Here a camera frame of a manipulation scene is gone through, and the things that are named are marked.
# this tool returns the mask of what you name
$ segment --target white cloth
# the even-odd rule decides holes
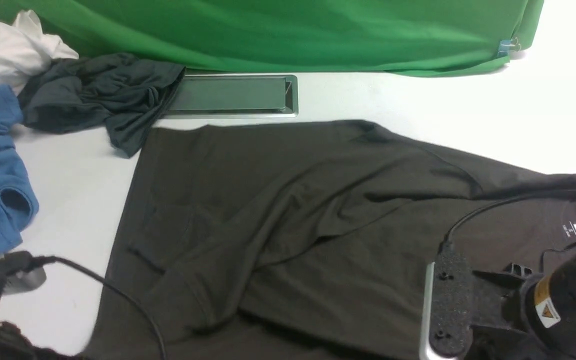
[[[0,22],[0,84],[9,84],[15,94],[30,77],[48,70],[53,59],[78,57],[59,36],[44,34],[32,10],[20,11],[12,25]]]

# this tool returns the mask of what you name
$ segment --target crumpled black shirt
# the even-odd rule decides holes
[[[54,134],[105,125],[110,143],[132,157],[174,98],[184,70],[128,53],[57,60],[19,94],[23,124]]]

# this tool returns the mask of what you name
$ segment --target black device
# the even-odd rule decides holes
[[[90,278],[102,283],[119,296],[126,299],[141,312],[150,322],[153,332],[157,337],[157,344],[160,351],[160,358],[166,360],[166,348],[164,346],[162,333],[144,308],[139,303],[119,290],[114,285],[107,282],[102,276],[90,271],[68,259],[57,256],[32,256],[27,251],[18,251],[0,255],[0,300],[3,295],[29,292],[37,289],[46,281],[46,273],[43,266],[47,264],[61,263],[68,267],[82,272]],[[83,356],[66,356],[47,348],[33,346],[21,331],[7,321],[0,322],[0,360],[91,360]]]
[[[560,190],[517,196],[464,216],[446,235],[427,267],[420,343],[421,360],[576,360],[576,255],[544,275],[510,264],[500,272],[472,269],[451,241],[454,230],[499,205]]]

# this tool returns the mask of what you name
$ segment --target t-shirt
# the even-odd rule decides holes
[[[154,129],[106,278],[179,360],[418,358],[426,266],[491,201],[576,189],[368,121]],[[576,200],[504,205],[454,241],[474,269],[537,267],[576,241]],[[550,271],[571,254],[549,254]],[[148,323],[103,290],[86,354],[156,359]]]

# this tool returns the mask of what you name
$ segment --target metal plate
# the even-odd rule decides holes
[[[164,119],[295,117],[297,99],[294,75],[187,73]]]

